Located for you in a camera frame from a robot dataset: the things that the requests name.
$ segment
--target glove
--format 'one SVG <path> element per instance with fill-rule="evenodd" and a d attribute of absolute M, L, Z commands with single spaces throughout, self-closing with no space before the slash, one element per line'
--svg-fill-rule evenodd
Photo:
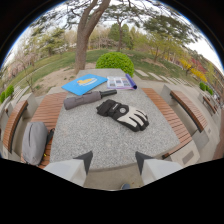
<path fill-rule="evenodd" d="M 104 117 L 112 117 L 115 121 L 130 128 L 132 131 L 143 131 L 149 125 L 144 111 L 114 100 L 107 100 L 97 108 L 97 113 Z"/>

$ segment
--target granite table top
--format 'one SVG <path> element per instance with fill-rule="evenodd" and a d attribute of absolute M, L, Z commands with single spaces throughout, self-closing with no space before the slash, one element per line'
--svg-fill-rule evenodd
<path fill-rule="evenodd" d="M 125 76 L 121 69 L 81 70 L 77 78 L 86 74 L 103 77 Z M 91 91 L 108 91 L 107 83 Z M 76 96 L 68 92 L 67 98 Z M 107 99 L 130 105 L 146 112 L 149 126 L 133 132 L 110 117 L 97 114 L 96 107 Z M 70 160 L 93 152 L 90 169 L 115 168 L 136 163 L 135 152 L 158 157 L 180 144 L 164 116 L 140 89 L 117 90 L 117 94 L 99 101 L 60 111 L 51 147 L 50 162 Z"/>

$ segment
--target blue book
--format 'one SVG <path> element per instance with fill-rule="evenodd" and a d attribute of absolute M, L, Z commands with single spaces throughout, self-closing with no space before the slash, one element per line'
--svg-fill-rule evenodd
<path fill-rule="evenodd" d="M 80 96 L 106 81 L 107 78 L 88 74 L 63 85 L 61 88 Z"/>

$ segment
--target lawn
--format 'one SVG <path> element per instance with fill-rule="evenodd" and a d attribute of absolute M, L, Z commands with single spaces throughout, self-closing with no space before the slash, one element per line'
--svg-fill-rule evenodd
<path fill-rule="evenodd" d="M 87 63 L 95 63 L 97 59 L 105 53 L 108 53 L 109 50 L 107 49 L 101 49 L 101 50 L 92 50 L 87 52 L 86 62 Z M 128 55 L 128 57 L 132 60 L 135 69 L 140 69 L 145 73 L 152 72 L 156 75 L 163 75 L 166 77 L 174 77 L 174 78 L 182 78 L 187 81 L 191 81 L 193 83 L 198 83 L 196 80 L 194 80 L 191 76 L 186 76 L 185 71 L 182 70 L 180 67 L 162 59 L 158 59 L 158 63 L 153 63 L 153 56 L 144 53 L 144 52 L 138 52 L 138 51 L 130 51 L 130 50 L 122 50 L 122 53 L 125 53 Z M 57 71 L 61 68 L 67 68 L 72 69 L 74 68 L 74 62 L 75 62 L 75 52 L 65 52 L 62 55 L 57 54 L 53 55 L 48 58 L 43 58 L 35 63 L 35 68 L 32 66 L 29 66 L 26 71 L 27 74 L 32 74 L 32 80 L 33 84 L 44 76 Z M 137 72 L 135 72 L 136 75 L 138 75 L 143 80 L 155 80 L 154 77 L 143 77 Z M 20 72 L 16 78 L 14 78 L 10 84 L 15 85 L 20 80 L 22 80 L 25 77 L 25 71 Z M 27 86 L 26 81 L 22 81 L 20 83 L 20 86 L 24 88 Z"/>

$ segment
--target backpack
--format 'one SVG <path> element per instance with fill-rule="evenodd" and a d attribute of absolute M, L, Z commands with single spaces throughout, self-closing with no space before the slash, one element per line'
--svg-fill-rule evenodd
<path fill-rule="evenodd" d="M 48 130 L 42 121 L 29 122 L 27 124 L 22 142 L 22 154 L 26 164 L 40 165 L 45 147 L 53 137 L 53 134 L 54 128 L 48 134 Z"/>

